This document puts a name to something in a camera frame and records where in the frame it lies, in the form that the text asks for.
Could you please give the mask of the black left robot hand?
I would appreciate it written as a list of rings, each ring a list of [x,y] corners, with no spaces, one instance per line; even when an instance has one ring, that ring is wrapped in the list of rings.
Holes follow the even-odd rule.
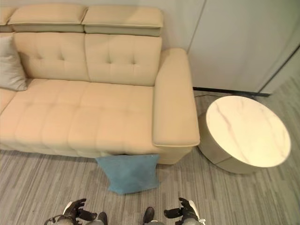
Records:
[[[63,211],[63,216],[69,218],[74,225],[80,223],[78,218],[85,221],[93,221],[97,218],[97,213],[92,213],[83,209],[86,198],[69,202]]]

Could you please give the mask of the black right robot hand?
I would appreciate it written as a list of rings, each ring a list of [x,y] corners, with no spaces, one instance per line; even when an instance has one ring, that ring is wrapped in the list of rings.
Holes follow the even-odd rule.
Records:
[[[184,221],[187,219],[199,221],[200,216],[195,203],[192,200],[187,200],[182,197],[179,198],[179,201],[181,203],[181,207],[170,210],[164,210],[164,216],[170,219],[181,218],[179,221],[175,222],[176,225],[184,224]]]

